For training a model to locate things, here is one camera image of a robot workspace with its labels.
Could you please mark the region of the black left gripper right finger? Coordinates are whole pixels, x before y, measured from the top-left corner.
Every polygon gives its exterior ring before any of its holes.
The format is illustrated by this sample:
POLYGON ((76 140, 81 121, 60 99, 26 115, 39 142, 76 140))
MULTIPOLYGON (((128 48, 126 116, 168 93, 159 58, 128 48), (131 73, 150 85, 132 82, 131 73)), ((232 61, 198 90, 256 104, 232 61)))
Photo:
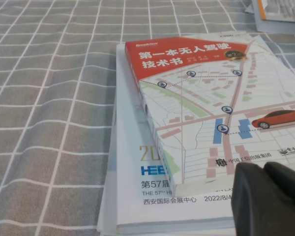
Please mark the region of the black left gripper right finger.
POLYGON ((290 221, 295 219, 295 171, 276 162, 263 167, 262 219, 290 221))

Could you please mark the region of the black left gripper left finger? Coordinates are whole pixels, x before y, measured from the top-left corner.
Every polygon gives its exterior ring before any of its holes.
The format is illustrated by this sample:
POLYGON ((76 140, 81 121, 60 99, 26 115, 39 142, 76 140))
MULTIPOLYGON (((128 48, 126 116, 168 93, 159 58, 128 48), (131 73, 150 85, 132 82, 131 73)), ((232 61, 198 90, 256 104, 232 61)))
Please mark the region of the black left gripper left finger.
MULTIPOLYGON (((295 171, 295 163, 286 167, 295 171)), ((231 206, 238 236, 295 236, 295 219, 264 221, 262 219, 263 168, 256 164, 236 166, 231 206)))

